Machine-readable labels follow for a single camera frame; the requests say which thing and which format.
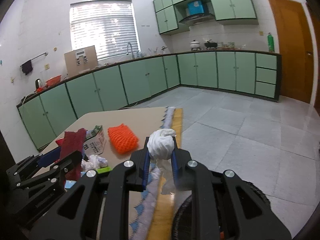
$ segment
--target crumpled white tissue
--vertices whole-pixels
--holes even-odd
[[[98,155],[90,155],[88,159],[87,162],[85,160],[81,161],[82,171],[97,170],[108,166],[108,161]]]
[[[173,174],[171,168],[171,155],[174,149],[174,141],[172,136],[176,136],[173,129],[159,129],[153,132],[147,143],[152,163],[162,171],[163,177],[166,179],[162,186],[161,194],[167,195],[170,192],[175,193],[175,186],[173,182]]]

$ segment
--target maroon cloth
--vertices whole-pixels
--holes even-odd
[[[63,159],[74,151],[82,152],[86,133],[87,131],[84,128],[79,129],[77,132],[65,132],[63,143],[61,145],[60,159]],[[66,174],[66,179],[77,181],[81,177],[80,172],[81,163]]]

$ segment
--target cardboard box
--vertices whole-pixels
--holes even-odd
[[[84,70],[92,70],[98,66],[95,46],[77,49],[64,54],[68,77],[79,75]]]
[[[83,143],[85,155],[99,155],[103,153],[106,140],[102,125],[96,125],[91,131],[87,131],[86,141]]]

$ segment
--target beige board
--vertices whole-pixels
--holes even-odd
[[[137,149],[141,149],[144,147],[146,137],[150,136],[151,133],[153,133],[154,131],[160,129],[160,127],[163,124],[162,120],[165,118],[165,114],[165,107],[125,109],[116,111],[88,113],[83,115],[72,125],[70,125],[66,129],[66,131],[76,132],[81,128],[91,130],[95,127],[95,125],[102,125],[107,142],[104,151],[100,156],[106,158],[108,160],[109,166],[114,168],[119,163],[122,163],[125,160],[129,160],[131,152],[124,155],[120,155],[116,152],[114,147],[110,144],[108,137],[108,128],[118,126],[121,123],[128,125],[130,129],[135,133],[135,135],[139,138]],[[64,132],[61,133],[56,139],[62,138],[63,136]],[[55,140],[43,150],[43,154],[55,149],[58,146]],[[49,168],[50,167],[42,168],[35,176],[48,171]],[[137,206],[140,202],[141,193],[130,191],[128,216],[129,224],[135,221],[135,219],[137,218],[137,212],[134,207]],[[130,236],[132,236],[132,230],[130,226],[128,226],[128,230],[130,238]]]
[[[84,63],[83,57],[79,57],[80,65],[77,64],[76,52],[81,50],[85,51],[88,62]],[[67,66],[68,77],[79,75],[79,72],[86,69],[94,69],[98,66],[98,59],[95,46],[86,47],[83,49],[77,49],[64,54],[64,59]]]

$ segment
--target window blinds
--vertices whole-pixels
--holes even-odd
[[[127,53],[128,42],[133,52],[140,50],[132,2],[128,0],[71,4],[70,33],[73,50],[95,45],[98,59]]]

